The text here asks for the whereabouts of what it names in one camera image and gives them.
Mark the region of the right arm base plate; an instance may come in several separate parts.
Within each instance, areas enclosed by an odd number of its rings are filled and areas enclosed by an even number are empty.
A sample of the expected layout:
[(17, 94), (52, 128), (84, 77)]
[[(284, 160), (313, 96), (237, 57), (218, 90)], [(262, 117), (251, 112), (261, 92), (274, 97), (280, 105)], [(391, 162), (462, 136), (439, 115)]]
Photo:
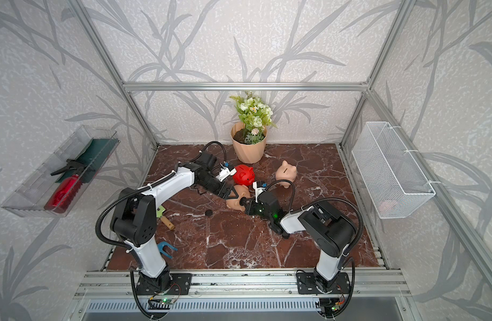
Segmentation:
[(303, 270), (297, 270), (295, 276), (299, 294), (348, 294), (352, 285), (346, 272), (338, 272), (330, 281)]

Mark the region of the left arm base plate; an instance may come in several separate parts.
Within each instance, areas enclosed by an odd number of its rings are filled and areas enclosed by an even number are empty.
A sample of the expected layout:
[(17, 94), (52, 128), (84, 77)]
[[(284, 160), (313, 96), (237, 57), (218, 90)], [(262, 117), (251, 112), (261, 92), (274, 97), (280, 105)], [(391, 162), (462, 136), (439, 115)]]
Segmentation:
[(140, 273), (139, 280), (135, 283), (135, 291), (139, 296), (153, 294), (186, 296), (189, 294), (192, 276), (189, 273), (174, 273), (153, 279)]

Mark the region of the red piggy bank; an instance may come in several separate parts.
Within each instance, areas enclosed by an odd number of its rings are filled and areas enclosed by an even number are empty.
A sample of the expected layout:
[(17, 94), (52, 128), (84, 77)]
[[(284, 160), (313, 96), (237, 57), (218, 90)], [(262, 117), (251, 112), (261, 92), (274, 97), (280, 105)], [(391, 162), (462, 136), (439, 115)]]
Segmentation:
[(241, 164), (235, 167), (236, 173), (233, 175), (233, 180), (236, 185), (252, 186), (255, 181), (255, 173), (253, 167)]

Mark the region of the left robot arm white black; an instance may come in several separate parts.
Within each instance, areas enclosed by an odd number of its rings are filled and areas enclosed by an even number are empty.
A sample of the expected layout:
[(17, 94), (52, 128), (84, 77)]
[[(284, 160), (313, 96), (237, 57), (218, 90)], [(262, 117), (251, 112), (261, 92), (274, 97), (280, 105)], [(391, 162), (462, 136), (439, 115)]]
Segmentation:
[(118, 199), (98, 217), (95, 226), (97, 238), (132, 253), (141, 276), (157, 281), (169, 275), (168, 265), (155, 241), (157, 211), (165, 201), (193, 185), (203, 187), (224, 200), (230, 199), (236, 191), (226, 179), (236, 170), (224, 163), (219, 173), (214, 175), (215, 162), (214, 155), (201, 151), (195, 160), (179, 163), (154, 183), (139, 189), (123, 189)]

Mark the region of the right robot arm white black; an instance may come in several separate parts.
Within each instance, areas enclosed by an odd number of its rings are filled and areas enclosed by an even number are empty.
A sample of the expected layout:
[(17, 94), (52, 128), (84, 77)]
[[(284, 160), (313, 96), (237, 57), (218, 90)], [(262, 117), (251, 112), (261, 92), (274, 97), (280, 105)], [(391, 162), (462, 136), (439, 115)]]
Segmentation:
[(285, 212), (277, 197), (263, 191), (252, 198), (240, 197), (247, 215), (258, 216), (269, 222), (276, 234), (288, 238), (305, 231), (320, 249), (320, 258), (314, 268), (314, 278), (319, 291), (329, 293), (345, 259), (360, 241), (364, 231), (363, 217), (346, 199), (326, 197), (317, 199), (299, 211)]

